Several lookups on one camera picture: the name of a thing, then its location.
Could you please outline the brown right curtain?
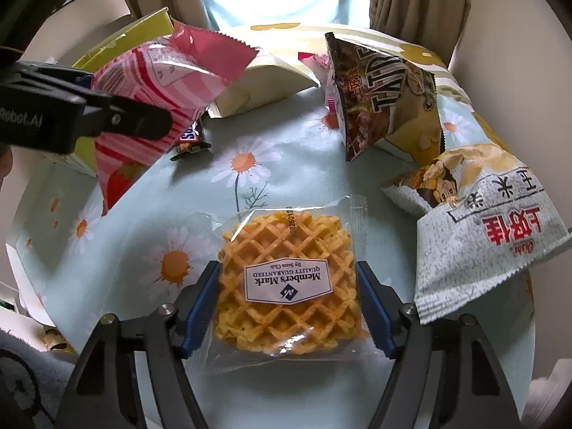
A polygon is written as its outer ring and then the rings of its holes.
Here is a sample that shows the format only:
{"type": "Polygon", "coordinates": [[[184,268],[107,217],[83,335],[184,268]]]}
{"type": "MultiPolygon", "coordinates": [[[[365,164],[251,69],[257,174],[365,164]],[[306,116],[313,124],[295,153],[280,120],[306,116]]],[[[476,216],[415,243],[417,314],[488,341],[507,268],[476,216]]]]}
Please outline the brown right curtain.
{"type": "Polygon", "coordinates": [[[369,27],[422,45],[448,63],[469,11],[469,0],[369,0],[369,27]]]}

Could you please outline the white speckled corn snack bag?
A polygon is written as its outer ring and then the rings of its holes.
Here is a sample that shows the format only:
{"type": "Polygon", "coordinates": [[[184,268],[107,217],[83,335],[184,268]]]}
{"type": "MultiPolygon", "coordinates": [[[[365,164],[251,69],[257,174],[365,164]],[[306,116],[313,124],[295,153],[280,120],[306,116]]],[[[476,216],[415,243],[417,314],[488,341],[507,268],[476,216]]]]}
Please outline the white speckled corn snack bag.
{"type": "Polygon", "coordinates": [[[382,190],[417,219],[414,302],[423,324],[571,246],[537,176],[493,142],[448,150],[382,190]]]}

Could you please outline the pink white marshmallow bag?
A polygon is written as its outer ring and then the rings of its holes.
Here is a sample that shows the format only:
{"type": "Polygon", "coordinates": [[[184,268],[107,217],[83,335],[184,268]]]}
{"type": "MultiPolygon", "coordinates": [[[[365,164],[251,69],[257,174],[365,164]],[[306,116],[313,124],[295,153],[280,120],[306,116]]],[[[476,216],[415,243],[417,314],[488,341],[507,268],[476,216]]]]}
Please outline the pink white marshmallow bag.
{"type": "Polygon", "coordinates": [[[323,114],[319,119],[319,127],[326,132],[341,133],[337,116],[334,88],[332,87],[331,62],[327,53],[299,52],[298,59],[318,79],[319,87],[324,94],[323,114]]]}

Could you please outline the Snickers candy bar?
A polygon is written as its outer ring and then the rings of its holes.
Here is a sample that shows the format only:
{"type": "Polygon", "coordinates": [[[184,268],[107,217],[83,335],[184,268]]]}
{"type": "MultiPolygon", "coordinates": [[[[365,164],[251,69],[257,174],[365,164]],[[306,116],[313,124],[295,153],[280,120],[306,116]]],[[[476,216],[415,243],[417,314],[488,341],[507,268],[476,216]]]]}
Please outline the Snickers candy bar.
{"type": "Polygon", "coordinates": [[[204,136],[204,127],[201,119],[191,124],[179,137],[172,148],[172,161],[189,158],[204,150],[210,149],[211,144],[204,136]]]}

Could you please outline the light blue daisy cloth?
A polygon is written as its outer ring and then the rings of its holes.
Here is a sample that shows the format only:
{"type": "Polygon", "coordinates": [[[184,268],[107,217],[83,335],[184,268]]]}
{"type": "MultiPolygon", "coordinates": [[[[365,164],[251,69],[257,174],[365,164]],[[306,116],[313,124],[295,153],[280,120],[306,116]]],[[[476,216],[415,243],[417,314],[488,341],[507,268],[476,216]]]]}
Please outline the light blue daisy cloth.
{"type": "MultiPolygon", "coordinates": [[[[103,315],[146,317],[197,283],[217,261],[215,219],[356,195],[369,209],[362,261],[402,302],[415,304],[417,219],[381,186],[409,164],[378,148],[347,161],[341,135],[319,127],[322,113],[320,95],[307,90],[248,114],[210,119],[210,149],[159,159],[107,214],[95,179],[42,165],[15,213],[7,239],[11,264],[80,355],[103,315]]],[[[515,276],[443,318],[470,314],[479,321],[519,416],[531,377],[530,313],[526,283],[515,276]]],[[[206,428],[371,428],[394,366],[381,353],[353,361],[278,360],[214,375],[192,371],[192,355],[182,363],[206,428]]],[[[417,416],[428,424],[442,358],[432,353],[417,416]]],[[[146,355],[137,351],[135,363],[144,418],[159,417],[146,355]]]]}

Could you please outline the packaged waffle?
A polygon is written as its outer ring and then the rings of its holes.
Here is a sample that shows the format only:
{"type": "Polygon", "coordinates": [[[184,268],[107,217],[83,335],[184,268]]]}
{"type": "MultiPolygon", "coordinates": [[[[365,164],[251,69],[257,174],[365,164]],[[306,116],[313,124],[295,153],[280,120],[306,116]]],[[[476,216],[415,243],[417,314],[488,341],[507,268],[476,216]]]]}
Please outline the packaged waffle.
{"type": "Polygon", "coordinates": [[[271,361],[379,357],[356,266],[369,238],[368,201],[256,208],[213,222],[214,309],[194,372],[222,374],[271,361]]]}

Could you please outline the yellow cardboard box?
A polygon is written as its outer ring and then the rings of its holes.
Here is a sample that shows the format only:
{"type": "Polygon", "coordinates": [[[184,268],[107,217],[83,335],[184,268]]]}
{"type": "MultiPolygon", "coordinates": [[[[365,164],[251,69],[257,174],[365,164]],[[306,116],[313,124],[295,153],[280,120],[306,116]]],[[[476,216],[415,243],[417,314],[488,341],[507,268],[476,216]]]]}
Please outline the yellow cardboard box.
{"type": "MultiPolygon", "coordinates": [[[[158,10],[109,35],[99,45],[89,49],[74,66],[94,74],[123,52],[154,37],[171,33],[173,22],[168,10],[158,10]]],[[[271,52],[261,50],[241,76],[216,98],[207,111],[213,118],[224,118],[286,99],[317,85],[306,73],[271,52]]],[[[45,152],[44,156],[75,171],[92,177],[96,175],[95,151],[91,138],[80,139],[75,151],[70,155],[45,152]]]]}

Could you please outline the brown yellow chip bag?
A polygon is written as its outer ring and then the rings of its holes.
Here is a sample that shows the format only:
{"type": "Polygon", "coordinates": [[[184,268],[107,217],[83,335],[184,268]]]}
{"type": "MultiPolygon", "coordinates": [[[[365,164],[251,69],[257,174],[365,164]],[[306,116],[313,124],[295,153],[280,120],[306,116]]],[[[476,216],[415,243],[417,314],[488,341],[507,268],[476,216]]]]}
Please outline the brown yellow chip bag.
{"type": "Polygon", "coordinates": [[[436,82],[431,72],[361,42],[325,35],[328,98],[334,101],[345,159],[378,146],[429,165],[442,152],[436,82]]]}

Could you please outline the pink striped snack bag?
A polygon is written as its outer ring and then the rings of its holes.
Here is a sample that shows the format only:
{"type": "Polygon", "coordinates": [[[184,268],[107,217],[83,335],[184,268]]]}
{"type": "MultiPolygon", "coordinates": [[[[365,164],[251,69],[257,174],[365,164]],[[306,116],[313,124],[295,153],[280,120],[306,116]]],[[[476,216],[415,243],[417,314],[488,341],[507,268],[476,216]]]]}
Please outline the pink striped snack bag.
{"type": "Polygon", "coordinates": [[[158,139],[119,132],[95,138],[103,214],[159,160],[246,69],[257,49],[219,32],[173,22],[174,31],[122,53],[95,75],[92,88],[155,105],[173,125],[158,139]]]}

